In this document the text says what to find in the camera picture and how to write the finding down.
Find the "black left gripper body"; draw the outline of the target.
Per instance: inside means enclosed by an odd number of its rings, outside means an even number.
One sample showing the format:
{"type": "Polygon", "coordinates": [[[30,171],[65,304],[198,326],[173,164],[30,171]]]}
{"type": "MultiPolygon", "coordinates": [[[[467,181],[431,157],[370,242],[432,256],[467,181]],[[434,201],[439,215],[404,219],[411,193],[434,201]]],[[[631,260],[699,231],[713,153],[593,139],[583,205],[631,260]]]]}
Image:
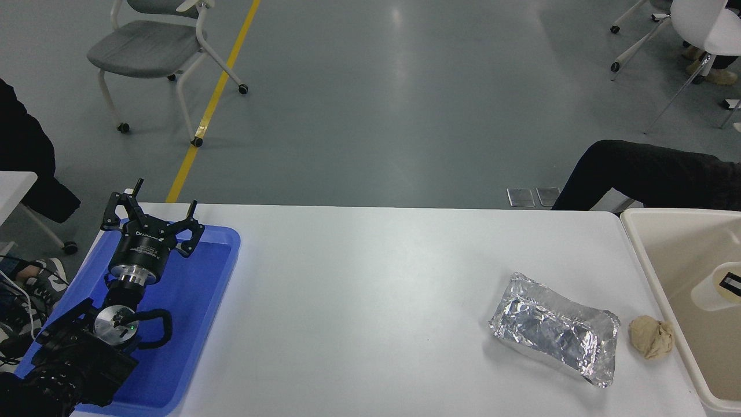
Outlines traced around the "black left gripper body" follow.
{"type": "Polygon", "coordinates": [[[133,269],[145,269],[148,277],[161,277],[172,251],[177,245],[175,235],[159,235],[164,227],[149,226],[146,229],[139,221],[130,221],[122,226],[122,237],[113,258],[109,262],[109,272],[121,276],[133,269]]]}

